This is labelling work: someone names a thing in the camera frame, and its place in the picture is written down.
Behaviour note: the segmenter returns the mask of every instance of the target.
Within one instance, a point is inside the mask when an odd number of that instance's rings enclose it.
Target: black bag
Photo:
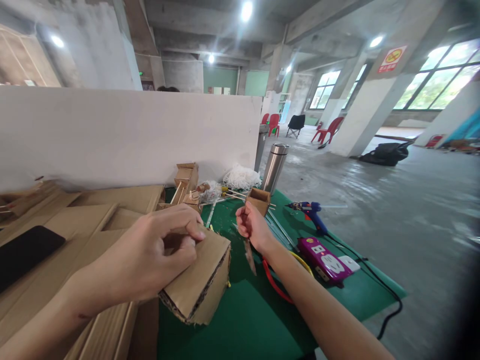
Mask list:
[[[405,159],[409,155],[407,147],[413,143],[414,141],[379,144],[375,150],[360,156],[358,160],[377,165],[395,166],[400,160]]]

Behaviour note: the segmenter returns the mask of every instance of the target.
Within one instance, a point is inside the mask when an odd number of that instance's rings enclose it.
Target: thermos lid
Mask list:
[[[270,152],[277,155],[287,155],[289,153],[289,147],[290,145],[276,142],[271,146]]]

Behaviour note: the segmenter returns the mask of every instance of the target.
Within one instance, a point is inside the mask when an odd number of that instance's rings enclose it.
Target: glue gun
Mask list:
[[[305,219],[311,220],[313,222],[318,234],[327,235],[329,233],[329,231],[327,230],[327,227],[322,222],[322,220],[320,220],[320,217],[317,215],[317,213],[320,210],[322,210],[322,208],[320,207],[320,203],[314,202],[314,201],[313,202],[302,201],[302,202],[291,202],[285,206],[288,206],[293,210],[303,212],[305,214]]]

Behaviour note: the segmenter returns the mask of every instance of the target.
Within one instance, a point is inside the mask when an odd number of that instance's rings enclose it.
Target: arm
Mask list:
[[[102,256],[68,279],[0,348],[0,359],[63,359],[95,315],[114,305],[157,296],[195,261],[192,238],[205,238],[198,223],[202,218],[186,205],[142,216]],[[190,236],[182,239],[176,252],[165,256],[162,239],[178,228],[185,228]]]
[[[329,360],[393,359],[342,304],[321,286],[273,236],[249,202],[237,213],[238,231],[268,261]]]

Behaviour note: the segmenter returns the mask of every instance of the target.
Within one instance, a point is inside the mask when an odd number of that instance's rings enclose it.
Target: white netting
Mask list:
[[[220,196],[222,195],[222,186],[213,180],[204,181],[202,184],[204,183],[207,183],[210,188],[200,194],[200,201],[202,203],[213,204],[215,199],[220,199]]]
[[[250,190],[251,187],[260,186],[260,174],[251,168],[236,163],[233,168],[223,177],[223,182],[229,188]]]

